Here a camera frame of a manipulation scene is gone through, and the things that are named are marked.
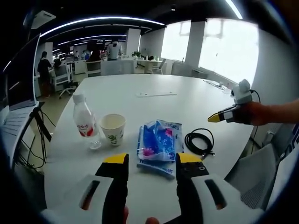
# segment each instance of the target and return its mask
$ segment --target black ceiling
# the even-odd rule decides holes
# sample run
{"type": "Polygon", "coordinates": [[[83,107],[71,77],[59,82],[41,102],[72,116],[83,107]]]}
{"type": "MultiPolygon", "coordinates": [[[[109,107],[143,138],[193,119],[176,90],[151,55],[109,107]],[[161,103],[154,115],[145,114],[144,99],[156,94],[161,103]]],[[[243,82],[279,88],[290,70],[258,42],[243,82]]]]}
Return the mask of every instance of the black ceiling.
{"type": "MultiPolygon", "coordinates": [[[[265,11],[261,4],[261,2],[264,2],[263,0],[233,0],[233,2],[245,21],[258,23],[261,29],[274,34],[282,40],[287,40],[277,23],[265,11]]],[[[131,16],[154,20],[164,24],[190,19],[204,21],[210,17],[236,19],[236,15],[225,0],[28,0],[26,2],[21,1],[18,4],[8,1],[7,5],[5,10],[3,10],[7,14],[3,13],[1,15],[3,23],[2,30],[9,30],[9,32],[5,33],[10,34],[4,37],[3,42],[4,46],[2,49],[8,52],[9,56],[5,62],[9,61],[9,58],[29,39],[28,24],[26,26],[26,23],[24,23],[25,16],[30,15],[29,12],[34,14],[44,10],[56,16],[54,20],[46,23],[38,30],[31,30],[30,38],[65,23],[95,16],[131,16]],[[176,4],[176,11],[171,11],[173,4],[176,4]]],[[[54,42],[55,47],[59,43],[82,37],[125,34],[129,28],[134,28],[116,26],[115,24],[142,26],[144,28],[140,28],[141,34],[144,34],[149,29],[155,30],[163,27],[148,22],[97,20],[78,23],[53,31],[42,37],[41,41],[54,42]],[[108,24],[109,26],[96,26],[103,24],[108,24]]]]}

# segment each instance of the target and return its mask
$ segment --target snack package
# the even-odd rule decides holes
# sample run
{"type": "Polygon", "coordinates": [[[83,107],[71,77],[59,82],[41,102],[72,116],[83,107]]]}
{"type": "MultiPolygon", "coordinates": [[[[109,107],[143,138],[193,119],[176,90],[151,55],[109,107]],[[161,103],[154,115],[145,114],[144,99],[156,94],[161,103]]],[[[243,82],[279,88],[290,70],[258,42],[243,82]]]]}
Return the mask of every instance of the snack package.
{"type": "Polygon", "coordinates": [[[155,120],[139,129],[137,156],[143,161],[175,161],[184,152],[182,125],[155,120]]]}

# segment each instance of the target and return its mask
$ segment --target floor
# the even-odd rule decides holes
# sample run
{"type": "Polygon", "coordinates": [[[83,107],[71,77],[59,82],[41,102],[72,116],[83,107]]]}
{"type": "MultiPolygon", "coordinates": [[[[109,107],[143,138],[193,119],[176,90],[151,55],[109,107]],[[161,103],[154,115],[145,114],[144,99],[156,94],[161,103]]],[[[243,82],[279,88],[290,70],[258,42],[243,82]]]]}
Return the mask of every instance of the floor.
{"type": "MultiPolygon", "coordinates": [[[[138,66],[137,73],[143,74],[144,73],[144,68],[138,66]]],[[[87,77],[86,74],[79,74],[79,75],[75,75],[74,79],[75,79],[75,81],[80,83],[86,77],[87,77]]],[[[56,93],[54,95],[51,95],[49,98],[40,97],[40,98],[38,98],[38,100],[41,101],[41,102],[45,102],[45,104],[42,107],[42,111],[44,113],[46,113],[48,115],[48,117],[52,120],[52,122],[56,125],[62,111],[64,110],[64,107],[66,106],[66,104],[67,104],[67,102],[69,101],[70,98],[71,98],[71,96],[69,96],[66,93],[62,96],[61,99],[59,99],[59,96],[56,93]]],[[[55,131],[55,127],[51,124],[51,122],[46,117],[44,117],[44,123],[45,123],[45,126],[47,127],[47,129],[49,130],[50,133],[53,133],[55,131]]],[[[36,137],[35,137],[34,142],[32,144],[31,150],[37,156],[42,157],[41,136],[38,132],[36,121],[33,120],[31,122],[30,126],[31,126],[33,132],[36,134],[36,137]]],[[[46,149],[48,150],[49,146],[50,146],[50,143],[47,141],[47,139],[45,139],[45,145],[46,145],[46,149]]],[[[248,144],[246,145],[245,150],[244,150],[241,157],[245,157],[247,155],[250,155],[251,151],[252,151],[252,144],[251,144],[251,142],[248,141],[248,144]]],[[[29,161],[30,164],[34,165],[34,167],[39,167],[43,164],[43,161],[41,159],[39,159],[37,157],[34,157],[33,155],[31,155],[29,157],[28,161],[29,161]]]]}

